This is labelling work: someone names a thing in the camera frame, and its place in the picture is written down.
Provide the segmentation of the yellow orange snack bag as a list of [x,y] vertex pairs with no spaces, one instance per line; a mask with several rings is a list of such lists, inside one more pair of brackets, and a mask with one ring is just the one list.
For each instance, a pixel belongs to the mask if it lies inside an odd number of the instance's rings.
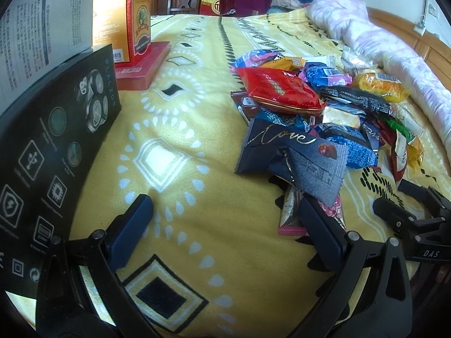
[[400,80],[382,72],[360,72],[354,77],[352,86],[392,103],[400,103],[410,96],[410,91]]

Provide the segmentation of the large red snack bag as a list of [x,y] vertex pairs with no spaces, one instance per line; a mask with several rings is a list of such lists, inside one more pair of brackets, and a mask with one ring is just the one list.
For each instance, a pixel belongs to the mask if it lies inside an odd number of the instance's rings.
[[236,70],[248,95],[274,112],[320,115],[326,102],[292,72],[261,67]]

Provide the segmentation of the blue pink cookie pack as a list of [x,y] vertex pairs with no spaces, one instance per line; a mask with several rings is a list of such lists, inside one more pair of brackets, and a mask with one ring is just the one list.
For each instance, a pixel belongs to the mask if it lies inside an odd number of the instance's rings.
[[314,89],[325,86],[350,86],[352,77],[324,63],[306,62],[303,69],[305,81]]

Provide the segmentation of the navy love chocolate bag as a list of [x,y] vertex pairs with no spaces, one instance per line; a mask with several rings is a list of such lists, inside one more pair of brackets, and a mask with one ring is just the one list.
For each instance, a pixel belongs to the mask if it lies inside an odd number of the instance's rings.
[[248,125],[235,173],[275,175],[333,206],[346,172],[349,148],[296,127],[254,118]]

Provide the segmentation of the yellow patterned bedspread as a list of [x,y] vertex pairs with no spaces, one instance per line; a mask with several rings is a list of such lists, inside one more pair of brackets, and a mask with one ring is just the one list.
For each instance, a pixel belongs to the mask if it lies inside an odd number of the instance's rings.
[[[280,192],[262,175],[236,175],[246,125],[230,99],[229,64],[253,48],[331,54],[338,41],[297,10],[233,19],[156,17],[172,50],[151,87],[118,94],[121,110],[86,177],[69,236],[105,227],[140,194],[156,211],[123,279],[158,256],[203,298],[203,309],[164,337],[283,337],[313,306],[325,275],[307,268],[311,246],[277,234]],[[15,308],[3,337],[34,337],[35,297]]]

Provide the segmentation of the black electronics box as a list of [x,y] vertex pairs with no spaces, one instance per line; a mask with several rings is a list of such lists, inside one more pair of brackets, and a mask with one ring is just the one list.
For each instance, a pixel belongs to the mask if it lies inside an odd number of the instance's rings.
[[121,110],[113,50],[88,49],[1,116],[1,286],[34,298],[53,237],[67,238],[102,142]]

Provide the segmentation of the wooden headboard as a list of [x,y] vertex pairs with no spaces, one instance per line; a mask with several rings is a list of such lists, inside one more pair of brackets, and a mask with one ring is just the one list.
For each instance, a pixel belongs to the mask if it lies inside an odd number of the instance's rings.
[[441,83],[450,90],[451,50],[439,38],[425,31],[423,35],[414,31],[414,24],[388,12],[367,8],[370,21],[402,39],[433,71]]

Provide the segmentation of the white printed box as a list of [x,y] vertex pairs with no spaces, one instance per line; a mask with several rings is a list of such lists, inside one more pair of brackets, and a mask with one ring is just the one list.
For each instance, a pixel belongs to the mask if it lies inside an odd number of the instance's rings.
[[92,46],[93,0],[12,0],[1,18],[1,112]]

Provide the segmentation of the white pink quilt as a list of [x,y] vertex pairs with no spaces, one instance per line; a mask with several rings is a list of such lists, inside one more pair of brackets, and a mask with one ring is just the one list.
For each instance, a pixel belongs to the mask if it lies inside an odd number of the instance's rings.
[[450,157],[450,90],[413,48],[369,20],[360,0],[313,0],[306,15],[334,40],[374,61],[401,81]]

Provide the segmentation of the orange red tea box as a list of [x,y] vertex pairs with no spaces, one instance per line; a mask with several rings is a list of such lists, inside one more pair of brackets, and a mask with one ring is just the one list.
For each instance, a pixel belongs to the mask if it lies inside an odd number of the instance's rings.
[[139,62],[151,47],[151,0],[93,0],[92,44],[111,44],[119,66]]

